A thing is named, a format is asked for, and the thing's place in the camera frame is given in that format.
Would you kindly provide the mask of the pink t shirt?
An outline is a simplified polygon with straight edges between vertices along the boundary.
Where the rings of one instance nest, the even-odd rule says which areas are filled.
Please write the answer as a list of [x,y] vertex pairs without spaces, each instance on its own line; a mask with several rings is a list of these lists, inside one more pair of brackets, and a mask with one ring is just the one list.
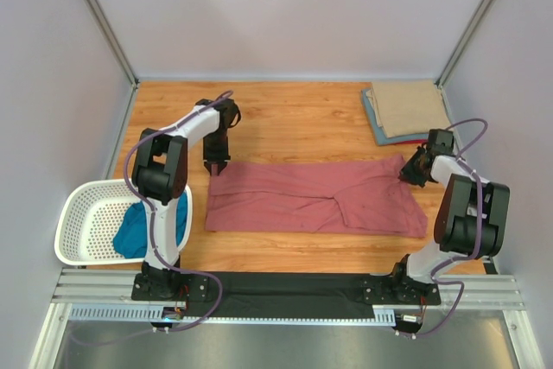
[[210,180],[205,227],[421,239],[428,219],[400,181],[400,155],[374,161],[231,162]]

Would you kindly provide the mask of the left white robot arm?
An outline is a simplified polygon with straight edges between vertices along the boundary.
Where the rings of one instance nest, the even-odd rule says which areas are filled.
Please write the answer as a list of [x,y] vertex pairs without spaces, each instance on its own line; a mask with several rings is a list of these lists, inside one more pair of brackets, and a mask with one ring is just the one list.
[[178,200],[187,195],[188,152],[203,142],[203,163],[218,175],[231,160],[228,131],[241,120],[232,92],[215,100],[202,99],[180,120],[146,129],[124,160],[124,180],[146,214],[147,248],[135,276],[131,299],[171,301],[184,299],[186,272],[179,272],[176,242]]

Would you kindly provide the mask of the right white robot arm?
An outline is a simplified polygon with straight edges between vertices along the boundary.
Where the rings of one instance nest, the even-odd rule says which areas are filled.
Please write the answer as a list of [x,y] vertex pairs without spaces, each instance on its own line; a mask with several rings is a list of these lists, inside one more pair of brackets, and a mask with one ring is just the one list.
[[394,265],[391,281],[399,300],[428,296],[438,277],[457,264],[499,253],[510,189],[481,178],[457,156],[452,131],[431,130],[427,142],[400,170],[399,179],[419,187],[434,182],[445,188],[432,241]]

